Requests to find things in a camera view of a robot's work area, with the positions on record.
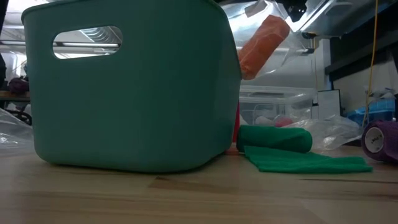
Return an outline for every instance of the teal storage bin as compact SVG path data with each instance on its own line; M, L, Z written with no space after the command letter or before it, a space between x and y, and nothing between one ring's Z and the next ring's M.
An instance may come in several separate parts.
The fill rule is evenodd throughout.
M27 9L22 21L43 160L173 172L230 147L241 72L213 1L61 1ZM57 34L101 26L123 33L115 54L55 56Z

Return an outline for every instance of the orange object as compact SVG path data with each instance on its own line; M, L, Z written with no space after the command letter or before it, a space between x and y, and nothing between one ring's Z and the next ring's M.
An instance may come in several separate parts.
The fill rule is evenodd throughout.
M256 77L289 32L289 25L280 17L269 15L262 22L253 37L238 53L244 80Z

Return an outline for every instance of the tape roll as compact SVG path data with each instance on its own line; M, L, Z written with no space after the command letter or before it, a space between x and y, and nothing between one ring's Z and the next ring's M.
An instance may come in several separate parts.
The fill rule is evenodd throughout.
M362 135L362 148L370 158L398 163L398 123L375 121Z

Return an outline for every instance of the wood grain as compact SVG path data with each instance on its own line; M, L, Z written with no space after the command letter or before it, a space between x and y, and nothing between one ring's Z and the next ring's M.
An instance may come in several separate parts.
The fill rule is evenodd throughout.
M359 148L319 152L363 155ZM397 167L345 175L260 173L242 156L147 175L53 166L0 150L0 223L382 223L398 209Z
M7 101L30 101L30 93L24 93L21 95L12 94L10 91L0 90L0 99Z

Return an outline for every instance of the green fabric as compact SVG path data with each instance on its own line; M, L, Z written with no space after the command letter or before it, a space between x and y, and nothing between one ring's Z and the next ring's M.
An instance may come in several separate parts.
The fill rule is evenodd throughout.
M361 157L332 158L314 153L297 153L266 147L245 146L246 157L261 172L291 174L346 174L371 172Z
M373 169L361 157L311 153L311 134L302 128L241 126L236 145L261 172L345 174Z
M312 136L302 128L242 125L236 146L240 152L244 146L258 146L306 153L311 150Z

